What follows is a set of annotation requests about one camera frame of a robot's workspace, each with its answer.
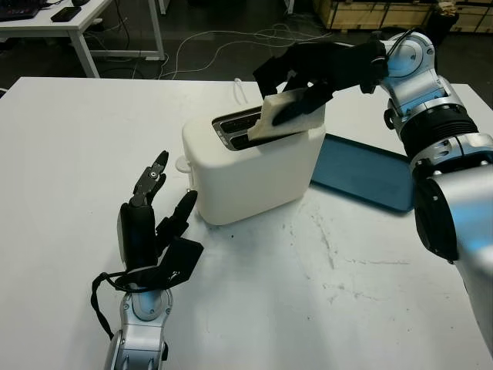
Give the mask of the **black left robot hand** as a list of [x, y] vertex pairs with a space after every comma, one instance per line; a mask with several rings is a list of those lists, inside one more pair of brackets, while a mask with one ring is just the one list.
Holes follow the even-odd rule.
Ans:
[[195, 190], [183, 196], [171, 216], [156, 222], [153, 200], [166, 181], [168, 159], [169, 153], [164, 150], [144, 169], [132, 196], [119, 209], [119, 248], [128, 271], [156, 265], [164, 249], [182, 237], [189, 226], [188, 218], [197, 199]]

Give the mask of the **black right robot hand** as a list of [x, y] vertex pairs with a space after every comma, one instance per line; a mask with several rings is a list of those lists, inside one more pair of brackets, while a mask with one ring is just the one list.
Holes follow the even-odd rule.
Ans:
[[275, 94], [282, 82], [286, 91], [303, 89], [300, 98], [273, 118], [273, 125], [280, 126], [320, 108], [334, 92], [369, 81], [372, 60], [379, 53], [380, 48], [371, 43], [351, 47], [332, 42], [298, 43], [283, 55], [268, 59], [254, 70], [253, 77], [263, 97]]

